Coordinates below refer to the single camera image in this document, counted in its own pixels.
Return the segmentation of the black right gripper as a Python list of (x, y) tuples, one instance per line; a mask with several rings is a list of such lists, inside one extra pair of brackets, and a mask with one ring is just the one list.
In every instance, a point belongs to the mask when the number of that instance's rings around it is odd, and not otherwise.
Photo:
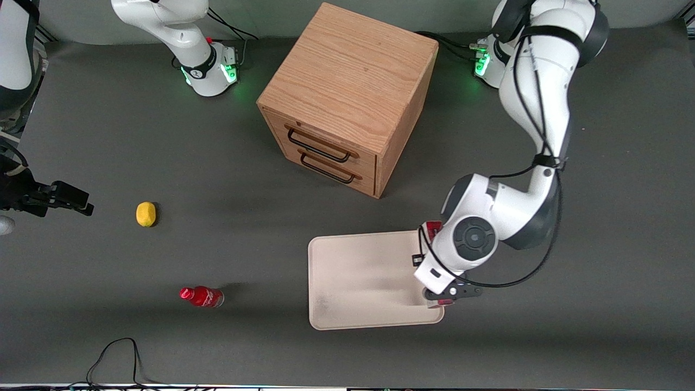
[(89, 203), (89, 193), (64, 181), (54, 181), (50, 186), (50, 200), (42, 192), (42, 184), (35, 181), (28, 166), (7, 156), (1, 157), (1, 210), (25, 211), (30, 215), (45, 217), (52, 209), (72, 210), (84, 216), (92, 216), (94, 205)]

